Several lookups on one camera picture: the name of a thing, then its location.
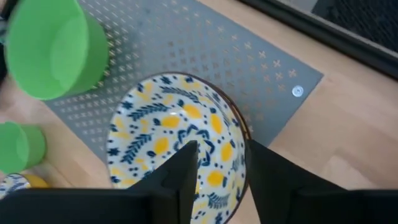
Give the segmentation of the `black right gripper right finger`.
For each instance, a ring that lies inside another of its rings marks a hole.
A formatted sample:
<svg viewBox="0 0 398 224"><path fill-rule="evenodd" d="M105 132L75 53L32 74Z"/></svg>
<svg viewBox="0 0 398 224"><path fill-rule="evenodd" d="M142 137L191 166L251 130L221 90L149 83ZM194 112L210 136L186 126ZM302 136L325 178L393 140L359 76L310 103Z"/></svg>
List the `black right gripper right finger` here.
<svg viewBox="0 0 398 224"><path fill-rule="evenodd" d="M346 190L247 142L247 177L261 223L397 224L396 190Z"/></svg>

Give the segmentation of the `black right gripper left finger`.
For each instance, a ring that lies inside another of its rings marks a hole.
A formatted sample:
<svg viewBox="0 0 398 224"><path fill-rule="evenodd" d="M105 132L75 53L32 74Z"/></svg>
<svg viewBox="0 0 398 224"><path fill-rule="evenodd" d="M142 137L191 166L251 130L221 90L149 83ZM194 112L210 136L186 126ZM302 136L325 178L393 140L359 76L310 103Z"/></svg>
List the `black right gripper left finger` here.
<svg viewBox="0 0 398 224"><path fill-rule="evenodd" d="M190 223L197 160L190 141L128 189L17 190L1 200L1 223Z"/></svg>

